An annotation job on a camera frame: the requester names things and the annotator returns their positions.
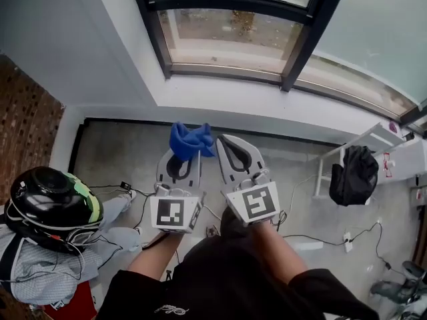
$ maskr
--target white chair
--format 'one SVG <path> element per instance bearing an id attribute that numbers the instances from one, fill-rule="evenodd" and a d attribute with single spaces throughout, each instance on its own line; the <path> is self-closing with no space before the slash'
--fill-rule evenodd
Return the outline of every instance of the white chair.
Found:
<path id="1" fill-rule="evenodd" d="M 335 148 L 326 154 L 323 154 L 319 159 L 319 169 L 318 176 L 316 177 L 316 188 L 314 190 L 314 199 L 326 199 L 329 198 L 329 195 L 320 194 L 320 184 L 323 181 L 331 181 L 331 177 L 327 177 L 323 173 L 324 160 L 331 155 L 340 154 L 340 165 L 344 166 L 344 155 L 346 154 L 346 149 L 350 146 L 367 146 L 371 151 L 375 152 L 375 156 L 385 153 L 391 148 L 398 146 L 405 142 L 402 132 L 399 126 L 393 122 L 390 123 L 379 123 L 373 126 L 371 129 L 365 133 L 355 137 L 351 141 L 347 142 L 341 147 Z"/>

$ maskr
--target window frame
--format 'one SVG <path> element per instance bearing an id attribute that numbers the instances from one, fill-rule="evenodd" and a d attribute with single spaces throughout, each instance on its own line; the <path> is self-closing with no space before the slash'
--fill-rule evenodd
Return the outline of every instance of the window frame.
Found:
<path id="1" fill-rule="evenodd" d="M 416 105 L 400 117 L 400 126 L 411 128 L 415 133 L 427 139 L 427 131 L 417 126 L 415 122 L 427 115 L 427 99 L 420 105 Z"/>
<path id="2" fill-rule="evenodd" d="M 340 0 L 309 0 L 307 7 L 281 0 L 136 0 L 151 44 L 166 79 L 173 74 L 245 79 L 278 85 L 289 91 L 325 31 Z M 157 12 L 210 8 L 260 13 L 302 24 L 302 30 L 281 74 L 208 64 L 173 63 Z"/>

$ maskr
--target motorcycle helmet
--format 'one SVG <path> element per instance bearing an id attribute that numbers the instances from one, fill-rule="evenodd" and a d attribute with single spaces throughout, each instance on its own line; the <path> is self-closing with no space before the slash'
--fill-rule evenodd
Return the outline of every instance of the motorcycle helmet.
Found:
<path id="1" fill-rule="evenodd" d="M 85 249 L 102 219 L 102 203 L 87 185 L 49 167 L 18 176 L 5 205 L 5 222 L 12 231 L 43 248 L 75 255 Z"/>

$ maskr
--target black baseboard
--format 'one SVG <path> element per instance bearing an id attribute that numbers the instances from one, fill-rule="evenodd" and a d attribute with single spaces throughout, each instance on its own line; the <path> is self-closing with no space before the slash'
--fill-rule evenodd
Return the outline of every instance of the black baseboard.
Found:
<path id="1" fill-rule="evenodd" d="M 77 153 L 79 152 L 81 137 L 83 136 L 83 131 L 86 127 L 86 122 L 82 125 L 79 125 L 79 129 L 77 130 L 77 134 L 75 135 L 73 149 L 71 150 L 71 156 L 69 158 L 68 173 L 74 174 L 75 160 L 77 159 Z"/>
<path id="2" fill-rule="evenodd" d="M 128 119 L 102 119 L 102 118 L 96 118 L 96 117 L 88 117 L 85 119 L 85 126 L 89 126 L 89 124 L 92 122 L 115 122 L 115 123 L 138 123 L 138 124 L 144 124 L 144 125 L 166 125 L 171 126 L 172 122 L 159 122 L 159 121 L 143 121 L 143 120 L 128 120 Z M 201 125 L 194 125 L 185 123 L 185 126 L 187 128 L 193 129 L 198 128 Z M 245 134 L 245 135 L 257 135 L 257 136 L 263 136 L 263 137 L 271 137 L 273 139 L 281 139 L 281 140 L 289 140 L 289 141 L 297 141 L 302 143 L 313 143 L 315 145 L 322 145 L 332 148 L 338 148 L 340 145 L 337 145 L 336 143 L 329 143 L 329 142 L 323 142 L 323 141 L 316 141 L 316 140 L 309 140 L 309 139 L 302 139 L 299 137 L 290 137 L 285 135 L 277 135 L 277 134 L 270 134 L 270 133 L 262 133 L 260 131 L 243 131 L 241 129 L 234 129 L 234 128 L 226 128 L 226 127 L 211 127 L 214 131 L 221 131 L 224 133 L 232 132 L 232 133 L 239 133 L 239 134 Z"/>

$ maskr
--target blue cloth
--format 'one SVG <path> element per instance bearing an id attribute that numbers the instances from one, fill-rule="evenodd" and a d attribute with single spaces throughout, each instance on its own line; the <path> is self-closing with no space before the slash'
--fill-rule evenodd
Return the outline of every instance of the blue cloth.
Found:
<path id="1" fill-rule="evenodd" d="M 214 157 L 214 140 L 211 126 L 204 123 L 200 128 L 189 131 L 181 122 L 172 125 L 169 146 L 182 161 L 190 160 L 197 151 L 204 157 Z"/>

